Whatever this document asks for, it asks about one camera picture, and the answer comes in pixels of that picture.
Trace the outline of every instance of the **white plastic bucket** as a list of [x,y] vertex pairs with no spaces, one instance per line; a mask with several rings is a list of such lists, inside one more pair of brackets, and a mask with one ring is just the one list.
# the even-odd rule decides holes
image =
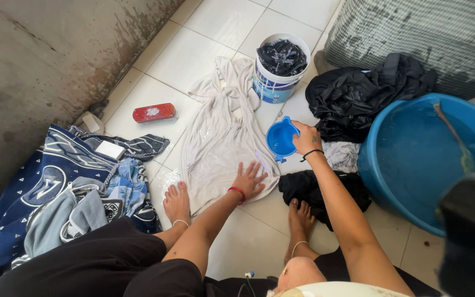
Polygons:
[[256,54],[256,64],[254,68],[254,91],[256,91],[261,100],[268,103],[283,103],[287,101],[287,99],[291,97],[292,93],[296,89],[296,84],[303,77],[303,74],[311,62],[311,53],[305,41],[292,34],[278,33],[271,35],[261,42],[260,47],[267,42],[276,41],[278,39],[287,39],[292,44],[299,46],[307,57],[307,66],[302,72],[295,76],[277,76],[270,73],[267,69],[265,69],[265,67],[263,67],[260,62],[260,58]]

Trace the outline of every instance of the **black bracelet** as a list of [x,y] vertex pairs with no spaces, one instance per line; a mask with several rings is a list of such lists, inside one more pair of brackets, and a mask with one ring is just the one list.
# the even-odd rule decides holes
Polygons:
[[312,152],[322,152],[322,153],[324,153],[324,151],[322,151],[322,150],[312,150],[312,151],[308,152],[307,154],[303,155],[303,160],[301,160],[300,163],[305,161],[305,157],[307,157],[307,155],[312,153]]

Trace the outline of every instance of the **bare foot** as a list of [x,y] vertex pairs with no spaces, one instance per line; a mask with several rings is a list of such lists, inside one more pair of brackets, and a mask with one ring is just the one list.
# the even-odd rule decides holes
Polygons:
[[166,196],[166,199],[162,201],[164,212],[172,224],[177,220],[183,220],[190,225],[190,197],[188,196],[186,183],[179,181],[177,187],[179,192],[177,192],[175,185],[171,185],[168,187],[168,191],[164,193],[164,196]]
[[[316,221],[314,216],[311,216],[311,207],[307,202],[302,201],[300,209],[298,209],[298,199],[293,198],[289,205],[289,228],[291,229],[291,241],[285,253],[284,263],[287,264],[292,257],[292,251],[296,243],[300,241],[309,242],[309,237],[313,231],[314,222]],[[296,247],[296,251],[301,246],[307,246],[305,243],[300,243]]]

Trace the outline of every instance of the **woman's left hand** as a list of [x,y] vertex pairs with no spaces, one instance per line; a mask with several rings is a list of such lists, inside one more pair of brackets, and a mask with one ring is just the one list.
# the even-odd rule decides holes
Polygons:
[[239,163],[239,167],[237,169],[238,174],[232,186],[235,186],[236,188],[239,188],[243,191],[243,193],[245,194],[245,200],[256,196],[265,188],[264,184],[256,186],[268,176],[268,173],[265,172],[262,176],[258,178],[256,177],[256,174],[258,173],[260,167],[261,163],[256,164],[255,161],[252,161],[250,162],[248,168],[245,169],[245,172],[242,172],[243,162]]

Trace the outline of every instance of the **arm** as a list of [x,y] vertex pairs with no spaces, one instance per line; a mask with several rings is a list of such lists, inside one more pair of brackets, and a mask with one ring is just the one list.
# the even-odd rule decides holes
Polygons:
[[[297,121],[292,123],[300,130],[300,137],[294,134],[292,140],[300,154],[322,149],[316,128]],[[380,247],[357,203],[327,164],[326,157],[321,152],[313,152],[306,159],[318,180],[351,281],[414,296]]]
[[[232,185],[244,192],[245,199],[256,196],[265,188],[265,185],[256,185],[267,177],[267,173],[256,178],[261,164],[254,165],[255,162],[252,161],[245,172],[242,173],[243,163],[240,163],[237,177]],[[210,205],[183,233],[162,261],[172,259],[189,260],[199,268],[201,276],[204,278],[208,266],[208,250],[227,221],[228,216],[234,211],[241,199],[241,192],[231,190]]]

